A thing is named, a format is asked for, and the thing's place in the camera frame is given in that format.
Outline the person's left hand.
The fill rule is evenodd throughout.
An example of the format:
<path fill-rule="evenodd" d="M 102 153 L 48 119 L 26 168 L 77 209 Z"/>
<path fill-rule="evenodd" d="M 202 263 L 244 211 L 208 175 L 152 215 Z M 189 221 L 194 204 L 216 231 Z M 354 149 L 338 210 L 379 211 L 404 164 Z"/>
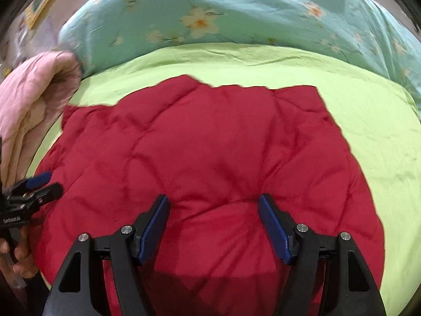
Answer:
<path fill-rule="evenodd" d="M 23 279 L 31 279 L 38 273 L 38 268 L 34 263 L 28 241 L 28 226 L 21 227 L 19 231 L 19 242 L 13 249 L 16 262 L 11 267 L 4 260 L 4 256 L 11 250 L 9 242 L 1 238 L 1 272 L 5 278 L 14 278 L 18 275 Z"/>

